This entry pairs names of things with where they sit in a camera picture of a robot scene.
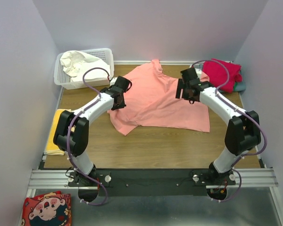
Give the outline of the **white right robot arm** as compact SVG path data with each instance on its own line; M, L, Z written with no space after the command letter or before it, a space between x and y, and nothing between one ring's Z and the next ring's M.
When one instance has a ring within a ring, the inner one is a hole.
M188 100L190 104L200 102L208 106L227 125L225 148L210 164L206 174L209 182L217 185L244 155L261 142L259 116L255 111L247 112L233 104L210 82L201 82L193 67L181 71L175 97Z

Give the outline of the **pink t shirt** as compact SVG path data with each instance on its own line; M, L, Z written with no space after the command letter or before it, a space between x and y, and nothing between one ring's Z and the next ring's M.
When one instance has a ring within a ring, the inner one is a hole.
M122 135L138 126L210 132L208 107L177 99L178 79L165 75L158 60L140 65L124 77L132 82L124 94L126 107L108 111L111 123Z

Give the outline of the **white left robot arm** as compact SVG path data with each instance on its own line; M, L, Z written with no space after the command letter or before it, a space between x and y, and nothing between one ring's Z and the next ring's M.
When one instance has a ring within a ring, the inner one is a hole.
M96 181L95 165L86 150L90 125L108 110L126 107L124 93L132 82L124 77L114 78L110 87L103 88L90 102L74 110L64 110L58 120L53 143L67 152L69 161L79 174L79 181L90 186Z

